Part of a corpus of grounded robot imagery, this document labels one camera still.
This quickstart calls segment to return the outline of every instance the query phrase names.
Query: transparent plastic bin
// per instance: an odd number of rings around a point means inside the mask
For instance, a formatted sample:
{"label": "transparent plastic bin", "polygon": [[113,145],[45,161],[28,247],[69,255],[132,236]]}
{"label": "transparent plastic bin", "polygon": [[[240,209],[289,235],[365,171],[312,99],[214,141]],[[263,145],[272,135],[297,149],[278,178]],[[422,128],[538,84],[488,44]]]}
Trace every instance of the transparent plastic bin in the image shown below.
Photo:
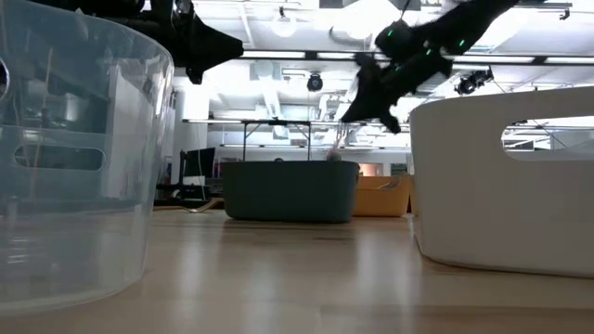
{"label": "transparent plastic bin", "polygon": [[125,289],[143,272],[171,56],[121,25],[9,0],[0,58],[0,315]]}

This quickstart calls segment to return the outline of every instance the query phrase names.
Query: wooden floor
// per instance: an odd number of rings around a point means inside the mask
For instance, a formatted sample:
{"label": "wooden floor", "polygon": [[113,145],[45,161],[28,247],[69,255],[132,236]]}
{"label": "wooden floor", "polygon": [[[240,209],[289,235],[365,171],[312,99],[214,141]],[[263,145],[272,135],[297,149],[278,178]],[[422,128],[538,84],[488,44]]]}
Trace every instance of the wooden floor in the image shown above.
{"label": "wooden floor", "polygon": [[99,302],[0,319],[0,332],[591,334],[594,280],[432,263],[406,220],[273,225],[156,212],[142,281]]}

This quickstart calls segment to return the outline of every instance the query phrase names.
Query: ceiling pipe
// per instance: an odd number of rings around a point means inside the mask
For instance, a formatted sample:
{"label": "ceiling pipe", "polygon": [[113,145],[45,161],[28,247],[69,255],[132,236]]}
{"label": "ceiling pipe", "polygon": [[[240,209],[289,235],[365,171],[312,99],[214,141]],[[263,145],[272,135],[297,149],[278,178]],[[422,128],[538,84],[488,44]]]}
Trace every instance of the ceiling pipe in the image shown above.
{"label": "ceiling pipe", "polygon": [[249,6],[283,6],[288,9],[300,9],[302,3],[299,1],[250,1],[250,0],[199,0],[192,1],[194,5],[227,5],[236,6],[237,4],[249,5]]}
{"label": "ceiling pipe", "polygon": [[248,36],[248,43],[250,43],[252,48],[256,48],[256,43],[253,41],[252,28],[250,28],[248,15],[245,12],[245,3],[238,3],[237,6],[239,9],[239,15],[241,16],[241,23],[243,23],[243,29],[245,30],[245,34]]}
{"label": "ceiling pipe", "polygon": [[344,94],[344,97],[346,97],[346,99],[349,102],[353,102],[355,100],[355,96],[356,96],[356,92],[359,89],[359,79],[358,78],[354,78],[351,81],[351,85],[349,86],[348,91],[346,91],[346,93]]}
{"label": "ceiling pipe", "polygon": [[[262,87],[262,95],[268,115],[271,119],[282,119],[278,91],[274,80],[275,64],[270,60],[258,60],[254,63],[253,67],[259,84]],[[289,137],[289,129],[286,126],[275,126],[273,131],[279,137]]]}
{"label": "ceiling pipe", "polygon": [[320,97],[319,99],[319,117],[317,118],[318,121],[324,121],[326,115],[328,115],[328,101],[330,100],[330,95],[325,94]]}

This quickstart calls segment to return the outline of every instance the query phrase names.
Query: wall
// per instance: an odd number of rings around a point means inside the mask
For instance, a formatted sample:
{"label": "wall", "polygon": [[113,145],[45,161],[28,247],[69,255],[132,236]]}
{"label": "wall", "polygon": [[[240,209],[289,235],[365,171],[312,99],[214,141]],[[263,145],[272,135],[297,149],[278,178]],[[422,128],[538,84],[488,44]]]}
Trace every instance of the wall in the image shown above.
{"label": "wall", "polygon": [[169,107],[169,117],[165,120],[165,135],[163,136],[163,150],[161,158],[174,155],[175,109]]}
{"label": "wall", "polygon": [[359,163],[363,176],[384,176],[384,165],[387,163]]}
{"label": "wall", "polygon": [[408,173],[411,175],[415,174],[415,162],[412,160],[412,153],[407,153],[405,156]]}
{"label": "wall", "polygon": [[179,179],[179,152],[207,147],[206,123],[184,123],[183,119],[208,119],[210,99],[206,87],[183,83],[175,88],[174,150],[171,182]]}
{"label": "wall", "polygon": [[109,158],[102,171],[101,192],[106,198],[123,198],[132,194],[142,176],[140,155],[146,153],[142,147],[154,108],[138,88],[121,76],[119,66],[110,71],[110,98],[105,149]]}

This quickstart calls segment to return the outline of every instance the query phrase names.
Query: white ceiling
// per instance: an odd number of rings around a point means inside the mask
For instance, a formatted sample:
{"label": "white ceiling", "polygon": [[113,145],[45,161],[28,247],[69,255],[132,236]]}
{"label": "white ceiling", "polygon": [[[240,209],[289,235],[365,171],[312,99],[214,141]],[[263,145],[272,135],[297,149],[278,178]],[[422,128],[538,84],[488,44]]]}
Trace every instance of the white ceiling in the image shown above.
{"label": "white ceiling", "polygon": [[[377,7],[387,0],[368,1],[369,6]],[[329,26],[339,22],[336,18],[343,9],[311,9],[317,1],[303,2],[299,9],[291,9],[290,2],[284,3],[287,16],[295,18],[295,32],[290,37],[280,37],[274,32],[273,25],[278,18],[278,3],[252,2],[195,2],[200,17],[213,28],[233,35],[244,42],[244,46],[269,50],[369,50],[371,38],[356,40],[345,32],[348,26],[337,29],[334,38],[329,35]],[[378,16],[377,21],[386,20],[387,10],[371,11]],[[366,15],[359,10],[356,14],[363,21]],[[516,10],[496,22],[487,33],[488,41],[483,45],[492,45],[495,53],[515,54],[592,54],[594,53],[594,15],[574,13],[565,21],[559,20],[559,11],[543,12],[534,9]],[[356,25],[357,20],[350,17],[349,24]],[[209,86],[213,97],[211,110],[254,109],[255,104],[264,102],[262,87],[250,80],[250,61],[234,60],[206,72],[205,84]],[[281,61],[283,69],[299,69],[321,72],[324,89],[312,94],[305,88],[306,80],[292,78],[290,81],[277,83],[278,98],[281,104],[317,105],[322,94],[347,90],[357,71],[350,62],[320,61]],[[496,81],[504,89],[521,89],[534,84],[567,85],[594,84],[594,68],[551,68],[551,67],[510,67],[495,66],[493,71]],[[428,85],[426,89],[451,92],[453,84],[440,84],[443,80]]]}

